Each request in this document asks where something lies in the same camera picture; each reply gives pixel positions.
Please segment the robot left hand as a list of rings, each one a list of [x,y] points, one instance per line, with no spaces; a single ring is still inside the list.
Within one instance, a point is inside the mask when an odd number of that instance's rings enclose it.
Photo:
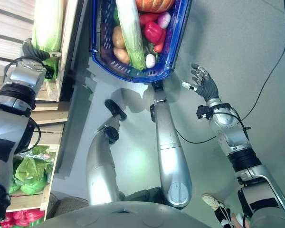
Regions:
[[[42,61],[50,58],[61,58],[62,56],[60,52],[47,52],[33,47],[31,38],[24,40],[22,44],[22,52],[25,56],[36,57]]]

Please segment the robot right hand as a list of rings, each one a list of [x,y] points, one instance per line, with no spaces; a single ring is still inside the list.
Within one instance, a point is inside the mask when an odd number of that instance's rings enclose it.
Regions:
[[[191,64],[191,73],[193,75],[192,80],[194,84],[189,82],[182,82],[181,86],[192,90],[199,96],[204,98],[205,102],[211,99],[219,98],[218,88],[210,76],[209,72],[198,64]]]

